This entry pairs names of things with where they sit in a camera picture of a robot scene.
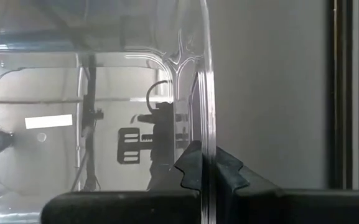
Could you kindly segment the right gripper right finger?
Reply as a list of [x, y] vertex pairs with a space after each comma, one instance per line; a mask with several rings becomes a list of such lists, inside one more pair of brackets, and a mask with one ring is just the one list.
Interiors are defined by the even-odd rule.
[[221, 148], [217, 223], [359, 224], [359, 190], [284, 189]]

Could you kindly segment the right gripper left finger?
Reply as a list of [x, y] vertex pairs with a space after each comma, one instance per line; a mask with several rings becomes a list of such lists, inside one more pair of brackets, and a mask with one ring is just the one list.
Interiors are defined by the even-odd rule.
[[42, 209], [49, 224], [192, 224], [201, 222], [202, 143], [192, 141], [173, 168], [150, 190], [72, 192]]

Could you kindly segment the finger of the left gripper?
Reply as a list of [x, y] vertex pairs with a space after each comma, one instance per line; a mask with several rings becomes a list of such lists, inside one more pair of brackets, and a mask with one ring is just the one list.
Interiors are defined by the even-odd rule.
[[175, 143], [177, 148], [185, 149], [189, 145], [190, 128], [188, 114], [175, 115]]
[[117, 161], [124, 165], [139, 164], [141, 151], [153, 147], [152, 137], [152, 134], [141, 134], [139, 128], [120, 128]]

